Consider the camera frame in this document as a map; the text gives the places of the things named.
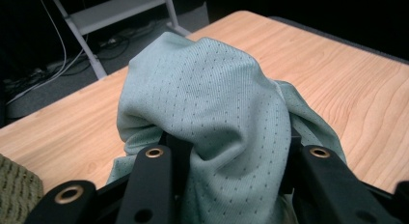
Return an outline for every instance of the dotted fabric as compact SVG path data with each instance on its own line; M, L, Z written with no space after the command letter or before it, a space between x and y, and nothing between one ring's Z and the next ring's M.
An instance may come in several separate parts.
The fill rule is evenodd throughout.
M129 63L118 110L128 156L115 159L108 182L130 173L164 130L193 144L182 223L284 222L278 191L291 123L304 143L344 158L335 132L295 88L266 78L249 54L164 33Z

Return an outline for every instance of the wooden table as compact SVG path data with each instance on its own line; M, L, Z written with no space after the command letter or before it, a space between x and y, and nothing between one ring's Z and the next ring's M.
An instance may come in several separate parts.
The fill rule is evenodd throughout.
M248 12L189 36L255 57L266 76L292 83L336 131L348 166L393 192L409 180L409 66ZM124 155L116 129L127 69L0 130L0 154L40 176L47 192L70 180L105 185Z

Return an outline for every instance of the bolt hole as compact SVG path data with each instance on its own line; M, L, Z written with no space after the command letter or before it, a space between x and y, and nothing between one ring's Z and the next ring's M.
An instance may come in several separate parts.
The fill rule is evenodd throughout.
M84 193L84 188L78 184L61 190L55 196L55 202L58 204L67 204L77 200Z
M356 215L358 218L361 220L367 222L367 223L377 223L377 219L374 215L372 215L370 212L364 211L364 210L358 210L356 212Z
M320 148L313 148L310 149L310 153L316 157L320 157L320 158L327 158L330 156L330 153L328 153L326 150L324 149L320 149Z
M153 213L150 210L139 210L135 214L135 221L137 223L147 223L149 222L153 217Z
M156 157L160 157L161 155L163 155L163 150L161 149L151 149L148 150L145 155L149 158L156 158Z

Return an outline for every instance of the black cable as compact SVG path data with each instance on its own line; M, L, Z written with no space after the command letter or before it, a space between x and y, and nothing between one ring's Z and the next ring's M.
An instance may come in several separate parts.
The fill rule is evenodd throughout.
M112 49L114 49L115 47L118 47L118 46L122 45L123 42L125 42L125 47L124 47L124 49L123 49L120 53L118 53L118 54L115 55L115 56L111 56L111 57L98 57L98 59L99 59L99 60L105 60L105 61L106 61L106 60L114 60L114 59L120 57L121 55L123 55L123 54L126 52L126 50L129 48L129 45L130 45L130 39L129 39L129 38L121 37L121 40L120 40L119 42L113 43L114 47L111 48L110 45L108 45L108 46L106 47L106 49L112 50Z

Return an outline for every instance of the white shelf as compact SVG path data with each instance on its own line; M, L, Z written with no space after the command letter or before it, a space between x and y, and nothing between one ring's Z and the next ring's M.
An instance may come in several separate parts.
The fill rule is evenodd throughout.
M147 11L165 3L165 0L110 0L71 14L70 18L81 35Z

